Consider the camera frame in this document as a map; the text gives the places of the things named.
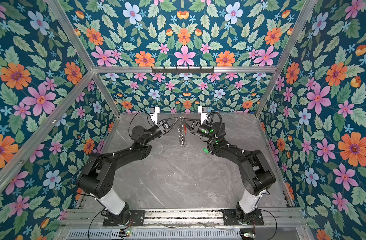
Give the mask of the metal key organizer red handle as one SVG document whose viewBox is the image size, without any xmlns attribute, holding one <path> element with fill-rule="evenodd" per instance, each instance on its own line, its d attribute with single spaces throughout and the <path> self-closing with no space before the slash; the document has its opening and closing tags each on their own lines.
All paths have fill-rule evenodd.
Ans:
<svg viewBox="0 0 366 240">
<path fill-rule="evenodd" d="M 187 138 L 186 138 L 186 125 L 184 123 L 184 117 L 180 117 L 180 125 L 178 128 L 178 137 L 180 146 L 184 148 L 187 145 Z"/>
</svg>

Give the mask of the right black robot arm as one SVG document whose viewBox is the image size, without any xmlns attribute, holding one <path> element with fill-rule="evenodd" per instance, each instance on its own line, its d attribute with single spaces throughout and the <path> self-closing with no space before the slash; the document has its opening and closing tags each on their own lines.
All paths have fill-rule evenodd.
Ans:
<svg viewBox="0 0 366 240">
<path fill-rule="evenodd" d="M 210 113 L 206 120 L 181 117 L 180 121 L 184 130 L 205 138 L 209 154 L 227 159 L 239 167 L 245 191 L 236 205 L 236 218 L 242 225 L 252 222 L 258 215 L 259 201 L 271 194 L 269 188 L 276 182 L 262 151 L 243 150 L 227 141 L 226 124 L 217 112 Z"/>
</svg>

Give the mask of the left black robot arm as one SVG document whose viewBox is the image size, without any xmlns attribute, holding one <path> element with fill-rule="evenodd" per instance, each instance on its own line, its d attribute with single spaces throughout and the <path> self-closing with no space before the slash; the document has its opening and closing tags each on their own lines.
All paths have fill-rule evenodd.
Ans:
<svg viewBox="0 0 366 240">
<path fill-rule="evenodd" d="M 136 126 L 132 129 L 133 144 L 123 150 L 106 154 L 93 154 L 83 166 L 77 186 L 86 195 L 92 196 L 104 206 L 105 216 L 113 218 L 118 225 L 130 221 L 129 204 L 122 200 L 114 189 L 116 171 L 132 162 L 143 160 L 151 153 L 150 142 L 170 132 L 179 118 L 160 120 L 146 129 Z"/>
</svg>

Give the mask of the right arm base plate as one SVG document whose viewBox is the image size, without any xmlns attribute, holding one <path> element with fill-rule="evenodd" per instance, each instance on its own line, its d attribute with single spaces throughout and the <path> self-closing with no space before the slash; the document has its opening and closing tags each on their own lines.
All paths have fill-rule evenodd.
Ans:
<svg viewBox="0 0 366 240">
<path fill-rule="evenodd" d="M 221 209 L 225 226 L 263 226 L 264 219 L 262 212 L 259 209 L 252 211 L 249 214 L 238 209 Z"/>
</svg>

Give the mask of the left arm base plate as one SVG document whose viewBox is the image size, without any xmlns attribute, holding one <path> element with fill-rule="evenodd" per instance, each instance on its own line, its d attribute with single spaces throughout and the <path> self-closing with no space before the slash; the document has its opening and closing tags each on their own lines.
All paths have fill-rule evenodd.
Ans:
<svg viewBox="0 0 366 240">
<path fill-rule="evenodd" d="M 143 210 L 124 210 L 119 215 L 114 215 L 104 210 L 101 215 L 104 217 L 105 227 L 139 227 L 144 223 L 145 213 Z"/>
</svg>

